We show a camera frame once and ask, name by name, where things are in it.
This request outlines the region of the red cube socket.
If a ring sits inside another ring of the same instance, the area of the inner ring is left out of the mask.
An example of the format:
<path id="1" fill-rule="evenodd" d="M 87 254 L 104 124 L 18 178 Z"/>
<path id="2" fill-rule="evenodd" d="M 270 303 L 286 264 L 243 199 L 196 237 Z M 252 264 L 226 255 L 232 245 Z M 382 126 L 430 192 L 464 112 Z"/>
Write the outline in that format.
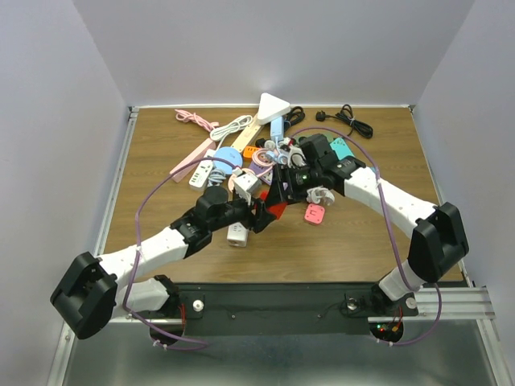
<path id="1" fill-rule="evenodd" d="M 279 194 L 263 191 L 259 195 L 259 199 L 265 202 L 266 208 L 274 213 L 278 217 L 278 220 L 281 219 L 282 214 L 286 210 L 287 202 Z"/>

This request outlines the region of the white cube socket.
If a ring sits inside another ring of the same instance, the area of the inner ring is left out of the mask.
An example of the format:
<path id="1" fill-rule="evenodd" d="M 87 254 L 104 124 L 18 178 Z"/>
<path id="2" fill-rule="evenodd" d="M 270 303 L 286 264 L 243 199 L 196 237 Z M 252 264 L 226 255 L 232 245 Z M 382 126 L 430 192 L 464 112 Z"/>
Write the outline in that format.
<path id="1" fill-rule="evenodd" d="M 242 223 L 228 227 L 226 240 L 230 246 L 244 248 L 247 245 L 249 230 Z"/>

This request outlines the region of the pink round power strip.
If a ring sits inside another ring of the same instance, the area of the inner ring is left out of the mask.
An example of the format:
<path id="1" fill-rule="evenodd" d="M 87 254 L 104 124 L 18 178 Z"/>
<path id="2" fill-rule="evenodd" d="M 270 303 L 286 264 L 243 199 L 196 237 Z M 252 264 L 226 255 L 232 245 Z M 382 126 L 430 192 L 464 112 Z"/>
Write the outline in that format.
<path id="1" fill-rule="evenodd" d="M 231 175 L 229 177 L 229 180 L 228 180 L 228 189 L 229 191 L 233 191 L 234 190 L 234 180 L 235 180 L 236 176 L 235 175 Z"/>

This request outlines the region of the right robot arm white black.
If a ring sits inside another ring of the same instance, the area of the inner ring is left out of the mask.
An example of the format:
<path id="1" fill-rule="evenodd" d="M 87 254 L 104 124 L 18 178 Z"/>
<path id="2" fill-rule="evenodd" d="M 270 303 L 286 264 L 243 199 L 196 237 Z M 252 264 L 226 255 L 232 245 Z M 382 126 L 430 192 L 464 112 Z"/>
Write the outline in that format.
<path id="1" fill-rule="evenodd" d="M 408 257 L 398 261 L 370 294 L 376 312 L 388 314 L 399 299 L 426 283 L 438 282 L 468 254 L 468 239 L 455 205 L 421 200 L 385 181 L 377 167 L 367 167 L 353 156 L 339 158 L 322 134 L 304 138 L 299 149 L 303 166 L 274 167 L 266 207 L 299 203 L 310 189 L 324 187 L 381 214 L 388 233 L 399 228 L 410 238 Z"/>

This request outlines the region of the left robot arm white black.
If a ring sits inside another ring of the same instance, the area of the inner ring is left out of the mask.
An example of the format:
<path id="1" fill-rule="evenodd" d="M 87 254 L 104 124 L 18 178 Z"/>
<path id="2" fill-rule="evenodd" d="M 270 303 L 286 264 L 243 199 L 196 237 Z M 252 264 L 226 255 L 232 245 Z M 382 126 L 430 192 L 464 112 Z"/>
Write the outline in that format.
<path id="1" fill-rule="evenodd" d="M 133 289 L 137 276 L 185 259 L 212 241 L 212 234 L 235 223 L 261 232 L 277 216 L 270 207 L 283 201 L 276 190 L 264 199 L 236 196 L 223 187 L 208 188 L 196 205 L 158 234 L 115 253 L 76 256 L 50 297 L 51 304 L 78 339 L 98 333 L 122 305 L 117 299 Z"/>

